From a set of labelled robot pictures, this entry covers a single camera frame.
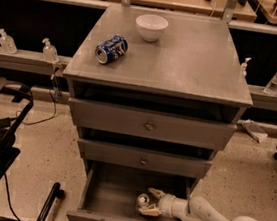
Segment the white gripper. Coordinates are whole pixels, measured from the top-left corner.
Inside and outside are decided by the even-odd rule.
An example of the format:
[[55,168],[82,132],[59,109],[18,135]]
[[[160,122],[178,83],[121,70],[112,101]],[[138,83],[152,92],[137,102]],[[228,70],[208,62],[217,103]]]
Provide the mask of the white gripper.
[[141,215],[148,217],[159,217],[162,213],[163,216],[170,218],[179,218],[181,220],[188,216],[189,207],[188,201],[182,198],[177,198],[171,194],[165,194],[163,191],[148,188],[148,192],[159,200],[158,206],[155,204],[140,206],[137,210]]

